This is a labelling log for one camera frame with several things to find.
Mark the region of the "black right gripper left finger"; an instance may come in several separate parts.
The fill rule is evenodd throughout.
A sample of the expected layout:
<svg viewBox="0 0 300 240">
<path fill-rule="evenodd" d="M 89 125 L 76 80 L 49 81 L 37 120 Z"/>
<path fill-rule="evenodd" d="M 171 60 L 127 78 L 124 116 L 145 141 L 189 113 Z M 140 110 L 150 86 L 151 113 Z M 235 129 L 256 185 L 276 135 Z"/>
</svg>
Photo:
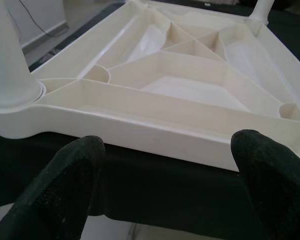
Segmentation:
<svg viewBox="0 0 300 240">
<path fill-rule="evenodd" d="M 98 136 L 61 148 L 0 220 L 0 240 L 80 240 L 104 159 Z"/>
</svg>

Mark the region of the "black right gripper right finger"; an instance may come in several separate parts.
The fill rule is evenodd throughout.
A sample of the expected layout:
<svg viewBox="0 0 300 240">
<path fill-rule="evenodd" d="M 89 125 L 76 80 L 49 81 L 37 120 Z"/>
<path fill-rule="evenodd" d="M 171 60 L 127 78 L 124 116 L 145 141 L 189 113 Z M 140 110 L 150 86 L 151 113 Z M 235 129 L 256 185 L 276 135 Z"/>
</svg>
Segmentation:
<svg viewBox="0 0 300 240">
<path fill-rule="evenodd" d="M 300 240 L 300 158 L 252 129 L 235 132 L 230 149 L 270 240 Z"/>
</svg>

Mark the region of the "white plastic table leg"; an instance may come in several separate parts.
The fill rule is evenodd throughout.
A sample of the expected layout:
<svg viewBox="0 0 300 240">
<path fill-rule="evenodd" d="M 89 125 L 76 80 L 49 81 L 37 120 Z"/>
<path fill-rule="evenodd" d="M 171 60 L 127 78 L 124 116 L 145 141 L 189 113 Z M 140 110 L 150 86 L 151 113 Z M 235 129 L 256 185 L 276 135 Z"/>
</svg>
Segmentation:
<svg viewBox="0 0 300 240">
<path fill-rule="evenodd" d="M 257 0 L 256 5 L 248 17 L 250 20 L 260 22 L 263 24 L 268 23 L 268 15 L 275 0 Z"/>
<path fill-rule="evenodd" d="M 42 85 L 30 74 L 5 1 L 0 0 L 0 109 L 31 104 L 42 93 Z"/>
</svg>

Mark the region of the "white plastic children table top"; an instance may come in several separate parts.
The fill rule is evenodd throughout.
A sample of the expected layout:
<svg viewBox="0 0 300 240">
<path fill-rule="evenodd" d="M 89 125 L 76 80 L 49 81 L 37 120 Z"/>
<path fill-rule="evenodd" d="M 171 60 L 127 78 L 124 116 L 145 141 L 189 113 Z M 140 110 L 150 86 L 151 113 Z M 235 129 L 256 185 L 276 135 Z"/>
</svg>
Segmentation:
<svg viewBox="0 0 300 240">
<path fill-rule="evenodd" d="M 248 17 L 152 0 L 121 7 L 30 72 L 41 96 L 0 109 L 0 136 L 83 137 L 236 171 L 256 130 L 300 158 L 300 62 Z"/>
</svg>

